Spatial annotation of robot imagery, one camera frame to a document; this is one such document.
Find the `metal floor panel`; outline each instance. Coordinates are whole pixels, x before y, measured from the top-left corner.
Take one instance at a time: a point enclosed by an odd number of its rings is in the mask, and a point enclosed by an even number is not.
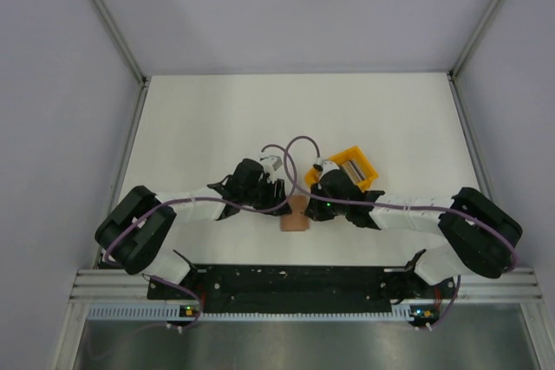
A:
[[[75,370],[533,370],[520,307],[459,305],[433,333],[392,322],[207,322],[179,335],[144,322],[89,321]]]

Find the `white table surface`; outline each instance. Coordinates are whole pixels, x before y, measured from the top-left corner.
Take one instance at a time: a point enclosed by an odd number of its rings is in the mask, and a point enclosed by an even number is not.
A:
[[[380,174],[372,189],[440,197],[477,187],[445,74],[184,75],[153,77],[121,195],[195,190],[299,134],[324,157],[359,145]],[[303,179],[314,151],[300,142],[292,156]],[[165,245],[196,263],[394,266],[440,242],[344,218],[286,233],[278,218],[240,212],[175,226]]]

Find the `white wall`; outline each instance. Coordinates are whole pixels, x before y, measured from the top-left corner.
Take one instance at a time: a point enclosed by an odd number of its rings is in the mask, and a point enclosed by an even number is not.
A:
[[[0,0],[0,367],[47,366],[138,88],[88,0]]]
[[[449,70],[489,0],[106,0],[150,75]]]
[[[555,0],[506,0],[460,78],[495,197],[555,318]]]

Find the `black mounting plate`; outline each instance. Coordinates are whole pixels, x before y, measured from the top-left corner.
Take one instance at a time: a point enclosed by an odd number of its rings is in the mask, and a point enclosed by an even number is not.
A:
[[[393,300],[434,299],[434,287],[383,267],[197,264],[181,283],[204,300],[208,313],[340,314],[390,312]],[[448,283],[436,285],[449,298]],[[156,283],[148,299],[190,299]]]

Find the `tan block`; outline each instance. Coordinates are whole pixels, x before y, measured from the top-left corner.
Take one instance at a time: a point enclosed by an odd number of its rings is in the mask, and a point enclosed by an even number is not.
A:
[[[289,200],[291,214],[281,216],[279,226],[281,231],[305,231],[310,228],[310,220],[304,215],[309,199],[304,195],[294,195]]]

